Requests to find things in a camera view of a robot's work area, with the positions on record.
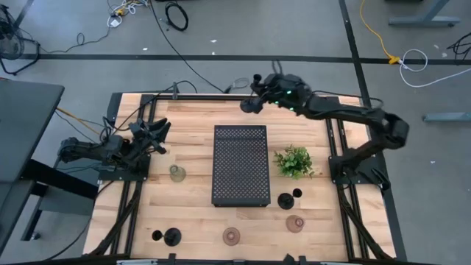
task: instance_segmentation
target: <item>wooden tabletop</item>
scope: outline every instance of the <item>wooden tabletop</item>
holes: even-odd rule
[[[123,94],[116,124],[134,111],[141,94]],[[344,104],[359,105],[356,98],[340,97]],[[224,100],[158,100],[155,121],[168,118],[171,129],[164,155],[152,154],[149,179],[144,183],[139,205],[133,258],[265,260],[282,261],[287,253],[305,255],[308,261],[346,261],[347,253],[341,226],[336,187],[331,183],[327,157],[330,155],[325,121],[312,121],[275,105],[264,105],[260,114],[241,112],[237,101]],[[272,204],[266,208],[215,208],[211,204],[213,169],[213,135],[217,124],[266,125],[269,151],[269,173]],[[344,123],[351,147],[368,141],[361,124]],[[130,137],[130,132],[122,133]],[[336,135],[341,154],[339,136]],[[292,180],[282,177],[273,161],[274,151],[293,144],[304,146],[313,161],[314,177]],[[177,164],[186,170],[181,183],[173,183],[169,166]],[[84,253],[93,250],[106,236],[116,220],[122,183],[113,183],[96,200]],[[381,192],[375,185],[357,185],[358,200],[364,224],[386,253],[395,256]],[[302,190],[291,210],[277,205],[279,194]],[[286,218],[296,214],[305,219],[300,233],[286,229]],[[359,256],[356,230],[350,223]],[[182,241],[168,247],[163,240],[153,241],[152,232],[163,233],[171,227],[182,232]],[[230,247],[222,240],[228,227],[241,233],[239,244]],[[121,233],[119,252],[123,252],[127,225]]]

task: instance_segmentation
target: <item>green plant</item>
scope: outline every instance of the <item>green plant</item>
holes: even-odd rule
[[[305,147],[285,148],[285,155],[275,152],[275,162],[280,173],[294,180],[300,179],[302,176],[312,178],[312,161]]]

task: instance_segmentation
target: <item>cable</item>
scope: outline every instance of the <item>cable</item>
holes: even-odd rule
[[[459,40],[457,40],[454,44],[450,45],[447,47],[447,49],[452,49],[453,52],[455,53],[455,63],[457,66],[459,66],[461,63],[463,63],[464,59],[466,59],[466,56],[468,55],[468,53],[470,52],[471,50],[471,43],[465,43],[465,44],[461,44],[461,42],[465,39],[465,38],[468,38],[469,36],[471,36],[471,32],[466,34],[465,36],[461,37]],[[468,47],[467,49],[465,49],[464,51],[460,52],[459,51],[459,48],[462,47],[462,46],[470,46]],[[463,55],[463,58],[458,61],[458,55]]]
[[[179,26],[175,25],[175,23],[170,19],[170,16],[169,16],[170,7],[176,7],[182,13],[183,17],[185,18],[185,26],[184,27],[179,27]],[[167,21],[169,22],[169,25],[174,27],[174,29],[182,32],[182,31],[185,31],[188,28],[188,15],[186,14],[186,11],[183,9],[183,7],[180,6],[176,1],[168,2],[165,5],[165,15],[167,16]]]
[[[163,37],[166,39],[167,43],[170,45],[170,47],[175,51],[175,53],[178,54],[178,56],[182,59],[182,61],[199,77],[201,78],[202,80],[206,81],[206,83],[208,83],[209,85],[211,85],[213,88],[217,89],[218,91],[220,91],[221,93],[224,93],[223,90],[221,90],[221,88],[218,88],[217,86],[215,86],[212,82],[209,82],[207,79],[205,79],[201,74],[198,74],[197,71],[195,71],[193,69],[193,67],[190,66],[190,64],[185,60],[185,58],[177,51],[177,49],[171,44],[170,40],[167,38],[167,35],[165,34],[165,32],[163,31],[162,29],[162,26],[160,25],[160,22],[159,22],[159,19],[157,18],[157,14],[155,14],[155,10],[154,10],[154,6],[152,5],[152,1],[150,1],[150,7],[152,9],[152,13],[154,14],[154,18],[155,18],[155,22],[157,22],[157,25],[159,26],[159,29],[160,31],[162,32],[162,35]]]
[[[412,69],[412,68],[408,67],[408,66],[404,63],[404,62],[406,61],[406,56],[407,56],[407,54],[408,54],[409,52],[419,52],[421,55],[423,55],[423,57],[425,58],[425,65],[424,65],[421,69]],[[427,55],[426,55],[424,52],[420,51],[419,49],[410,49],[410,50],[408,50],[408,51],[404,54],[403,59],[399,61],[399,64],[400,64],[400,66],[399,66],[400,77],[403,79],[403,81],[404,81],[404,83],[405,83],[406,85],[408,85],[408,86],[410,86],[410,87],[412,87],[412,88],[424,88],[424,87],[426,87],[426,86],[435,84],[435,83],[437,83],[437,82],[440,82],[440,81],[443,81],[443,80],[447,80],[447,79],[449,79],[449,78],[451,78],[451,77],[457,77],[457,76],[460,75],[460,74],[464,74],[464,73],[466,73],[466,72],[468,72],[468,71],[471,71],[471,68],[468,68],[468,69],[466,69],[466,70],[464,70],[464,71],[458,72],[458,73],[456,73],[456,74],[452,74],[452,75],[447,76],[447,77],[443,77],[443,78],[437,79],[437,80],[435,80],[435,81],[433,81],[433,82],[429,82],[429,83],[427,83],[427,84],[423,84],[423,85],[412,85],[412,84],[410,84],[409,82],[407,82],[406,79],[404,78],[404,75],[403,75],[403,68],[404,68],[405,70],[413,71],[413,72],[416,72],[416,73],[417,73],[417,72],[420,72],[420,71],[424,71],[425,68],[427,68],[427,65],[428,65],[428,57],[427,57]]]
[[[145,107],[147,104],[149,104],[149,102],[151,102],[151,101],[153,101],[154,99],[158,98],[159,95],[161,95],[163,92],[165,92],[165,91],[167,91],[168,89],[173,88],[173,87],[174,87],[174,86],[172,85],[172,86],[170,86],[170,87],[164,89],[163,91],[159,92],[157,95],[155,95],[155,96],[153,96],[151,99],[149,99],[147,102],[145,102],[144,104],[142,104],[141,106],[139,106],[137,109],[135,109],[135,110],[123,121],[123,123],[121,123],[121,125],[119,125],[118,128],[116,128],[116,130],[115,130],[111,135],[114,135],[116,132],[118,132],[118,131],[121,129],[121,127],[126,123],[126,121],[127,121],[128,119],[130,119],[130,118],[132,117],[132,115],[134,115],[134,113],[138,112],[141,108],[143,108],[143,107]]]
[[[190,84],[190,85],[193,87],[193,89],[194,89],[194,93],[198,93],[198,90],[196,89],[196,87],[193,85],[192,82],[190,82],[190,81],[188,81],[188,80],[183,80],[182,82],[185,82],[185,83]]]
[[[111,185],[111,183],[113,183],[114,180],[110,181],[109,183],[107,183],[105,186],[103,186],[103,188],[101,190],[98,191],[98,193],[96,194],[95,196],[95,201],[96,199],[98,198],[98,196],[101,194],[102,191],[104,191],[109,185]],[[87,224],[85,225],[85,227],[83,228],[82,232],[79,233],[79,235],[67,246],[65,247],[64,249],[62,249],[61,251],[59,251],[58,253],[52,255],[51,257],[47,258],[47,259],[44,259],[43,261],[50,261],[51,259],[53,258],[56,258],[57,256],[59,256],[60,254],[64,253],[65,251],[67,251],[70,247],[72,247],[79,239],[80,237],[83,235],[83,233],[87,230],[87,227],[88,225],[90,224],[90,221],[91,221],[91,217],[88,219],[87,221]]]
[[[94,140],[92,140],[90,137],[86,136],[83,132],[80,132],[79,129],[77,129],[71,122],[68,121],[68,119],[62,117],[57,111],[55,111],[56,115],[59,116],[59,118],[63,119],[65,122],[67,122],[70,126],[72,126],[72,128],[74,128],[79,134],[81,134],[83,137],[87,138],[88,140],[94,142],[96,144],[96,142]]]
[[[175,85],[179,85],[179,84],[181,84],[181,83],[183,83],[183,82],[187,82],[188,84],[193,85],[193,84],[192,84],[190,81],[188,81],[188,80],[183,80],[183,81],[176,82]],[[115,131],[114,131],[111,135],[114,135],[117,131],[122,131],[122,130],[124,130],[124,129],[121,129],[121,127],[126,123],[126,121],[127,121],[128,119],[130,119],[130,118],[132,117],[132,115],[134,115],[136,112],[138,112],[142,107],[145,107],[147,104],[149,104],[149,102],[151,102],[151,101],[153,101],[154,99],[158,98],[163,92],[165,92],[165,91],[167,91],[167,90],[169,90],[170,88],[173,88],[173,87],[174,87],[173,85],[169,86],[168,88],[166,88],[166,89],[162,90],[161,92],[159,92],[157,95],[153,96],[153,97],[152,97],[151,99],[149,99],[147,102],[144,102],[144,104],[142,104],[140,107],[138,107],[137,109],[135,109],[135,110],[121,123],[121,125],[119,125],[117,128],[116,128],[116,127],[113,127],[113,128],[115,129]]]
[[[61,171],[67,171],[67,170],[70,170],[70,169],[83,169],[83,168],[88,168],[89,166],[72,166],[72,167],[69,167],[69,168],[55,168],[57,170],[61,170]]]
[[[244,85],[236,85],[238,82],[244,82]],[[241,77],[241,78],[238,78],[236,80],[234,80],[234,82],[229,85],[226,90],[224,90],[224,93],[230,93],[232,89],[243,89],[243,88],[246,88],[250,85],[250,80],[246,77]]]
[[[90,129],[92,132],[96,133],[97,135],[99,135],[100,133],[95,131],[94,128],[88,126],[88,124],[86,124],[85,122],[82,121],[82,119],[79,119],[77,118],[74,114],[72,113],[69,113],[67,110],[64,110],[62,109],[61,107],[56,107],[57,110],[59,110],[61,113],[64,113],[66,114],[67,116],[73,118],[73,119],[76,119],[79,123],[81,123],[83,126],[87,127],[88,129]]]
[[[76,36],[76,41],[77,41],[77,44],[76,45],[73,45],[73,46],[70,46],[68,47],[66,50],[54,50],[54,51],[48,51],[46,49],[44,49],[42,46],[40,46],[40,49],[47,53],[47,54],[52,54],[52,53],[57,53],[57,52],[62,52],[62,53],[67,53],[68,51],[72,50],[73,48],[77,48],[77,47],[80,47],[80,46],[84,46],[84,45],[87,45],[87,44],[90,44],[90,43],[98,43],[100,41],[102,41],[104,38],[108,37],[108,35],[110,34],[110,27],[108,27],[108,30],[106,31],[106,34],[101,36],[98,40],[90,40],[90,41],[85,41],[85,34],[79,32]]]
[[[365,4],[365,0],[363,0],[361,2],[361,6],[360,6],[360,18],[361,20],[363,21],[363,24],[367,27],[367,29],[373,33],[374,35],[376,35],[376,37],[378,37],[380,39],[380,42],[381,42],[381,46],[383,47],[383,51],[384,53],[389,57],[389,64],[395,64],[395,63],[398,63],[399,60],[400,60],[400,57],[397,57],[397,56],[394,56],[394,55],[390,55],[388,53],[388,51],[386,51],[386,48],[384,47],[384,43],[383,43],[383,38],[381,37],[381,35],[379,35],[376,31],[374,31],[365,21],[365,19],[363,18],[363,6]]]

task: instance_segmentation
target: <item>black perforated box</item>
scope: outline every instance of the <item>black perforated box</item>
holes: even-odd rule
[[[215,126],[211,202],[216,207],[270,204],[266,126]]]

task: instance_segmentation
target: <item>concrete floor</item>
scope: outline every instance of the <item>concrete floor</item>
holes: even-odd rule
[[[26,0],[3,0],[16,17]],[[111,4],[119,1],[110,0]],[[366,1],[365,19],[384,37],[390,53],[417,48],[430,58],[447,59],[445,50],[471,25],[471,2],[451,1],[443,15],[456,15],[461,24],[453,28],[395,28],[388,17],[411,15],[426,9],[423,3]],[[384,58],[377,38],[364,28],[358,16],[360,0],[347,0],[358,51],[361,57]],[[181,1],[188,12],[190,27],[186,32],[170,29],[167,34],[182,54],[224,55],[305,55],[350,57],[350,48],[337,1],[329,0],[192,0]],[[163,17],[164,4],[156,4]],[[78,32],[87,40],[106,33],[105,0],[36,0],[21,27],[30,32],[45,49],[64,49],[75,44]],[[125,17],[100,43],[73,49],[69,54],[174,54],[155,25],[150,10],[138,8]],[[23,60],[8,62],[20,66]],[[268,74],[269,62],[191,61],[205,78],[221,88],[234,79]],[[300,75],[313,88],[359,94],[353,64],[284,62],[286,73]],[[414,84],[464,70],[463,66],[429,66],[420,74],[406,73]],[[427,88],[410,88],[400,79],[398,66],[363,64],[370,96],[385,101],[385,109],[396,113],[411,125],[406,147],[386,151],[386,163],[392,182],[394,200],[408,260],[434,264],[468,264],[471,245],[470,198],[471,133],[469,124],[426,124],[425,113],[469,111],[471,74],[449,79]],[[0,77],[7,77],[0,72]],[[180,61],[162,60],[41,60],[14,80],[45,82],[65,86],[61,107],[84,119],[100,121],[106,113],[112,92],[148,91],[167,88],[175,80],[189,80],[200,93],[214,93]],[[181,87],[191,92],[191,88]],[[34,159],[52,165],[60,141],[82,136],[64,121],[54,117],[41,139]],[[20,242],[35,198],[31,198],[15,228],[0,263],[37,261],[49,257],[69,244],[81,231],[88,216],[45,213],[38,232],[43,238]],[[81,254],[82,237],[61,257]]]

